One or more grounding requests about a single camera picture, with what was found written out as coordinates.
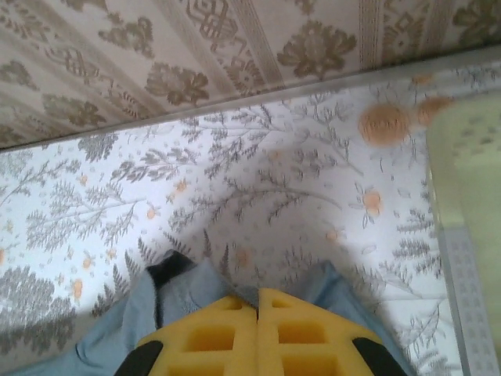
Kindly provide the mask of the blue-grey t-shirt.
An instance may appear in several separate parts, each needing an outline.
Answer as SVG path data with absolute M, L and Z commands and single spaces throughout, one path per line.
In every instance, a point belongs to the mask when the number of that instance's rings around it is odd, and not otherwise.
M 406 375 L 417 376 L 391 333 L 357 299 L 331 262 L 310 266 L 287 293 L 373 331 Z M 148 267 L 130 293 L 79 341 L 77 355 L 85 366 L 77 376 L 113 376 L 140 339 L 228 295 L 258 306 L 257 288 L 232 284 L 209 259 L 196 264 L 172 252 Z

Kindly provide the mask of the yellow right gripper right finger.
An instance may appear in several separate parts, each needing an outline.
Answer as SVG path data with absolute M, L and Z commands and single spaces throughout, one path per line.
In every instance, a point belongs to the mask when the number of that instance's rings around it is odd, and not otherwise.
M 373 331 L 271 288 L 259 291 L 258 376 L 403 376 Z

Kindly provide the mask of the pale green plastic basket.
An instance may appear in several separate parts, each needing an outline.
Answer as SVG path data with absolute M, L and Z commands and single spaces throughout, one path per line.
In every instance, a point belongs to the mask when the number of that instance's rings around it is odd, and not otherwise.
M 427 130 L 427 182 L 464 376 L 501 376 L 501 92 Z

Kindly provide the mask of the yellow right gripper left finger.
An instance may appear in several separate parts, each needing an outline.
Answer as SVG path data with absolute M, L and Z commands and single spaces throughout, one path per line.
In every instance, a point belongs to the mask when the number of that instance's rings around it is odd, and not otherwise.
M 123 376 L 254 376 L 257 312 L 227 296 L 165 325 L 123 361 Z

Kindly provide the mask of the floral table cloth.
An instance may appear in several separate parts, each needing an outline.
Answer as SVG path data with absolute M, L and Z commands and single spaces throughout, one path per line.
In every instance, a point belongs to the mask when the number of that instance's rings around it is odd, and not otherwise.
M 174 249 L 237 284 L 330 260 L 419 376 L 463 376 L 426 130 L 501 62 L 0 153 L 0 374 L 69 349 Z

